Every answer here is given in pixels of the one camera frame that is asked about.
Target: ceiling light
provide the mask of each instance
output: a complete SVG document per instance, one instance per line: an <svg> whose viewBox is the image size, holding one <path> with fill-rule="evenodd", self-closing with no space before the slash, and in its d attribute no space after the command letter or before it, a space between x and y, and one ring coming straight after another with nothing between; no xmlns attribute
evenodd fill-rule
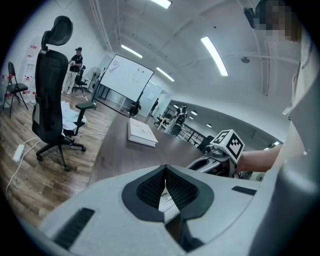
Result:
<svg viewBox="0 0 320 256"><path fill-rule="evenodd" d="M168 9L169 6L172 4L171 1L168 0L151 0L152 2L155 2L156 4L162 6L163 8Z"/></svg>
<svg viewBox="0 0 320 256"><path fill-rule="evenodd" d="M158 70L159 72L161 72L162 74L164 74L169 80L171 80L172 82L174 82L175 80L172 79L171 76L169 76L166 72L164 72L161 68L156 68L156 70Z"/></svg>
<svg viewBox="0 0 320 256"><path fill-rule="evenodd" d="M228 72L226 70L224 62L222 61L217 49L215 48L215 46L213 45L213 43L211 42L209 37L206 36L206 37L202 38L201 41L204 44L204 46L206 47L206 49L209 51L209 53L211 54L212 58L214 59L215 64L217 65L221 75L224 77L227 77Z"/></svg>
<svg viewBox="0 0 320 256"><path fill-rule="evenodd" d="M139 54L139 53L137 53L136 51L130 49L129 47L124 46L123 44L121 44L121 47L122 47L123 49L127 50L128 52L130 52L130 53L132 53L132 54L134 54L134 55L137 55L139 58L142 59L142 55Z"/></svg>

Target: chair headrest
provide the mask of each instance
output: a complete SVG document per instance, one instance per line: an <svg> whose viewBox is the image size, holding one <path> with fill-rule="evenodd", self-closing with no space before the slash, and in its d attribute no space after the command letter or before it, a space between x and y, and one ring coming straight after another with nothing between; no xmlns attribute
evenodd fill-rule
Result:
<svg viewBox="0 0 320 256"><path fill-rule="evenodd" d="M48 45L62 46L66 44L73 33L73 23L66 16L58 16L54 20L53 27L50 31L46 31L43 34L41 41L42 50L46 51Z"/></svg>

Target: table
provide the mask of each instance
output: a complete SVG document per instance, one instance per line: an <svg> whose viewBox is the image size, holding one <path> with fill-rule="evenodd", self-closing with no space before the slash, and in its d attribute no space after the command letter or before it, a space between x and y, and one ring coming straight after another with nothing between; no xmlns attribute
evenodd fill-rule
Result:
<svg viewBox="0 0 320 256"><path fill-rule="evenodd" d="M158 143L150 147L128 140L129 118L117 114L92 167L89 185L135 170L159 166L188 166L204 154L192 144L151 127Z"/></svg>

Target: white cable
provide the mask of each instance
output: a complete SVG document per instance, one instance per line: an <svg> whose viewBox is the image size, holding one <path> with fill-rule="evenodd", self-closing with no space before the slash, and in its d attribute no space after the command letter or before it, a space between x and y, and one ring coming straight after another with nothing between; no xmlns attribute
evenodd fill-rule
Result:
<svg viewBox="0 0 320 256"><path fill-rule="evenodd" d="M93 133L85 133L85 134L78 134L77 136L90 135L90 134L97 134L97 135L105 136L105 134L103 134L103 133L95 133L95 132L93 132Z"/></svg>
<svg viewBox="0 0 320 256"><path fill-rule="evenodd" d="M103 136L105 136L105 134L102 134L102 133L94 133L94 132L93 132L93 133L78 134L78 136L91 135L91 134L97 134L97 135L103 135ZM28 140L25 141L23 144L26 144L27 142L29 142L29 141L31 141L31 140L34 140L34 139L39 139L39 137L34 137L34 138L31 138L31 139L28 139ZM21 164L22 164L22 161L23 161L25 155L28 154L28 153L30 152L30 150L32 150L33 148L35 148L36 145L37 145L38 143L40 143L41 141L42 141L42 140L39 140L33 147L31 147L27 152L25 152L25 153L23 154L23 156L22 156L22 158L21 158L21 160L20 160L20 163L19 163L18 168L16 169L15 173L13 174L13 176L11 177L8 185L7 185L6 188L5 188L5 195L6 195L6 199L7 199L7 200L8 200L8 188L9 188L12 180L14 179L14 177L16 176L16 174L18 173L18 171L19 171L19 169L20 169L20 166L21 166Z"/></svg>
<svg viewBox="0 0 320 256"><path fill-rule="evenodd" d="M31 139L29 139L29 140L27 140L26 142L24 142L23 144L25 144L25 143L27 143L27 142L29 142L29 141L31 141L31 140L33 140L33 139L37 139L37 138L31 138ZM18 166L18 168L16 169L16 171L15 171L15 173L13 174L13 176L11 177L11 179L10 179L10 181L9 181L9 183L8 183L8 185L6 186L6 188L5 188L5 195L6 195L6 199L8 200L8 188L9 188L9 186L10 186L10 184L11 184L11 182L12 182L12 180L14 179L14 177L16 176L16 174L18 173L18 171L19 171L19 168L20 168L20 166L21 166L21 164L22 164L22 161L23 161L23 159L24 159L24 157L25 157L25 155L26 154L28 154L29 153L29 151L30 150L32 150L38 143L40 143L42 140L39 140L33 147L31 147L27 152L25 152L24 154L23 154L23 156L22 156L22 158L21 158L21 160L20 160L20 163L19 163L19 166Z"/></svg>
<svg viewBox="0 0 320 256"><path fill-rule="evenodd" d="M23 143L23 145L26 144L26 143L29 142L29 141L34 140L34 139L39 139L39 137L34 137L34 138L31 138L31 139L28 139L27 141L25 141L25 142Z"/></svg>

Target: book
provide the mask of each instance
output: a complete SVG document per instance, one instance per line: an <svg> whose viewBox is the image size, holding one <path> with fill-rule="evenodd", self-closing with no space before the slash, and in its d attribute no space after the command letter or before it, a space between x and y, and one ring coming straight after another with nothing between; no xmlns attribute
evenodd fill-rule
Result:
<svg viewBox="0 0 320 256"><path fill-rule="evenodd" d="M128 140L155 147L158 142L149 125L133 118L128 122Z"/></svg>

